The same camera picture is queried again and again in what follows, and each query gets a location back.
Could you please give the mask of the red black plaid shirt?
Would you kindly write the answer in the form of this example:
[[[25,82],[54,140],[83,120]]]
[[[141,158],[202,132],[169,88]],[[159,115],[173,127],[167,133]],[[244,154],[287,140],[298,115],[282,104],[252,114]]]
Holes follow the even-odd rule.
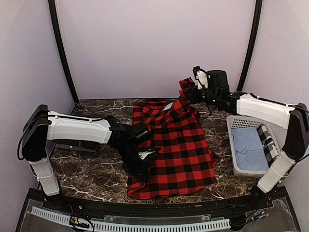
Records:
[[[129,175],[127,194],[135,200],[189,195],[217,184],[214,167],[217,157],[208,147],[200,113],[189,100],[196,85],[191,78],[179,81],[179,97],[146,99],[133,107],[133,124],[144,122],[152,133],[141,148],[159,148],[149,168],[149,181]]]

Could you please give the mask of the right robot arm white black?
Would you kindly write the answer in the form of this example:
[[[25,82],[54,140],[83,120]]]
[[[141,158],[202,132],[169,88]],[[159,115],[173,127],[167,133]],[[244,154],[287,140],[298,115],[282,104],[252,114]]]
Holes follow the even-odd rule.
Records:
[[[191,103],[204,102],[227,113],[248,116],[272,123],[287,131],[284,146],[274,164],[255,185],[255,192],[246,205],[256,210],[269,193],[293,167],[308,157],[309,111],[305,104],[281,103],[242,91],[230,92],[227,74],[222,70],[205,71],[193,68],[197,85],[191,87],[187,98]]]

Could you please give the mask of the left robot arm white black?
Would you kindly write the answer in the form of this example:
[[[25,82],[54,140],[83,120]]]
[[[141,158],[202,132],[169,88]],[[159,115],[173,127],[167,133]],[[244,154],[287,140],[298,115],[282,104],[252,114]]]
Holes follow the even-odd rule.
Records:
[[[68,207],[68,199],[60,194],[60,184],[46,152],[46,142],[91,150],[99,144],[114,148],[123,162],[122,167],[141,182],[148,182],[155,150],[140,148],[150,140],[151,133],[144,122],[123,124],[113,116],[88,118],[50,111],[39,105],[23,128],[17,145],[17,158],[26,160],[41,184],[49,203],[58,211]]]

